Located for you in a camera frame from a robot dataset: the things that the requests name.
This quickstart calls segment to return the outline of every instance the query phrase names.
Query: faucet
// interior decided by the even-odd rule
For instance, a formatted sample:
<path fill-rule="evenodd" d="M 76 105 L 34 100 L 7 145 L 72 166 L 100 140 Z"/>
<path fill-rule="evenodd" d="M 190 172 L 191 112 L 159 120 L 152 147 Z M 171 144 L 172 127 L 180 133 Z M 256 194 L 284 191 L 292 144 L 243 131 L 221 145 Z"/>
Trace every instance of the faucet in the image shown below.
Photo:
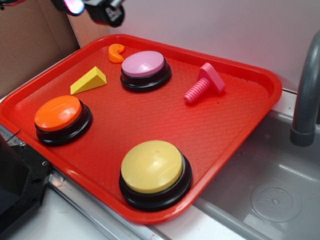
<path fill-rule="evenodd" d="M 320 31 L 310 44 L 295 102 L 290 140 L 301 147 L 314 142 L 320 124 Z"/>

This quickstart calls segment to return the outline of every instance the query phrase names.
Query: yellow triangle block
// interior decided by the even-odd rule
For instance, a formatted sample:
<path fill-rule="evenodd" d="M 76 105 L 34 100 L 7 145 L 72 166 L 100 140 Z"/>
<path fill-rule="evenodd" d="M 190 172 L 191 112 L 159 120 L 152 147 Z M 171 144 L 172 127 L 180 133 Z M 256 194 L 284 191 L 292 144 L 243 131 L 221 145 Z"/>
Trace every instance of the yellow triangle block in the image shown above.
<path fill-rule="evenodd" d="M 70 86 L 70 93 L 74 95 L 106 84 L 106 75 L 95 66 Z"/>

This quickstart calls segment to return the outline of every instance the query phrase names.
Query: button top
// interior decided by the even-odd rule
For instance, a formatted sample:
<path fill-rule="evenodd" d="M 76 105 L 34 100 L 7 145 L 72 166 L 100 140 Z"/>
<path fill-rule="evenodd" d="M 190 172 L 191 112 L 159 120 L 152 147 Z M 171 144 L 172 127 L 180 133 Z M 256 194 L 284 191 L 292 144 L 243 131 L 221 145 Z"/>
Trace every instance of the button top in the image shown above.
<path fill-rule="evenodd" d="M 144 78 L 159 72 L 165 64 L 164 56 L 157 51 L 140 51 L 122 63 L 123 72 L 132 78 Z"/>
<path fill-rule="evenodd" d="M 81 114 L 82 105 L 75 96 L 64 95 L 43 104 L 34 116 L 34 123 L 45 132 L 66 128 Z"/>
<path fill-rule="evenodd" d="M 143 142 L 132 148 L 121 165 L 123 180 L 132 190 L 154 194 L 171 187 L 183 170 L 182 154 L 171 143 Z"/>

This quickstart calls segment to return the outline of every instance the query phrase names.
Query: toy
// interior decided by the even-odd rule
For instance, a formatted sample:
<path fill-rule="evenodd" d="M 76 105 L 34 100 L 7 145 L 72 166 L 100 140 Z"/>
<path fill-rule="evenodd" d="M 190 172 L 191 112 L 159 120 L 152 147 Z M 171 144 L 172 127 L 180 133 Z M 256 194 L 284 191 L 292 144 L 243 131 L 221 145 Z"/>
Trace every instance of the toy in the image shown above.
<path fill-rule="evenodd" d="M 34 116 L 36 135 L 50 146 L 70 143 L 92 123 L 90 109 L 75 96 L 63 95 L 43 104 Z"/>
<path fill-rule="evenodd" d="M 226 88 L 217 71 L 210 63 L 205 63 L 199 70 L 198 82 L 184 95 L 184 100 L 191 104 L 197 100 L 208 88 L 212 88 L 217 94 Z"/>
<path fill-rule="evenodd" d="M 120 190 L 129 204 L 159 211 L 176 204 L 188 192 L 192 171 L 187 158 L 171 143 L 143 142 L 121 164 Z"/>
<path fill-rule="evenodd" d="M 125 59 L 120 55 L 125 50 L 125 46 L 122 44 L 114 43 L 108 48 L 109 61 L 114 64 L 122 63 Z"/>
<path fill-rule="evenodd" d="M 70 94 L 78 94 L 107 84 L 107 78 L 96 66 L 70 87 Z"/>
<path fill-rule="evenodd" d="M 157 51 L 140 51 L 127 57 L 121 68 L 122 86 L 132 92 L 148 92 L 160 88 L 171 77 L 171 67 Z"/>

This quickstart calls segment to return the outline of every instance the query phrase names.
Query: stainless steel sink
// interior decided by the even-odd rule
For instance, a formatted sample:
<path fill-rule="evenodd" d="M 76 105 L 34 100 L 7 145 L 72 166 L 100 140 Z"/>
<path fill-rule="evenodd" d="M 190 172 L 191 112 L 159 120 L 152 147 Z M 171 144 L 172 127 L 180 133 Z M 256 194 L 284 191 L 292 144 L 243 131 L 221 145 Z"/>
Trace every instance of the stainless steel sink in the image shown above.
<path fill-rule="evenodd" d="M 298 147 L 291 123 L 271 111 L 194 205 L 246 239 L 320 239 L 320 129 Z"/>

